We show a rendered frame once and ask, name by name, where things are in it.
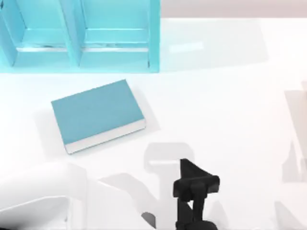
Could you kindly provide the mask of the teal book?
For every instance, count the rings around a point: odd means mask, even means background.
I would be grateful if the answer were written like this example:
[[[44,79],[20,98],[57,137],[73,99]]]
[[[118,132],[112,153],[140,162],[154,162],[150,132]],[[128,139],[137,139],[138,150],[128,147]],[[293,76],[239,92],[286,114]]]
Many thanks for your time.
[[[126,80],[51,102],[68,154],[146,128],[145,116]]]

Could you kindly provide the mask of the light blue rack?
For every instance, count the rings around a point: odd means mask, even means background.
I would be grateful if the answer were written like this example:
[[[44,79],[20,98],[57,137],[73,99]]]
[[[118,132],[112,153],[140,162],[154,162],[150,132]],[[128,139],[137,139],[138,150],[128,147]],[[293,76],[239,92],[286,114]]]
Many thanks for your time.
[[[0,73],[158,72],[161,0],[0,0]]]

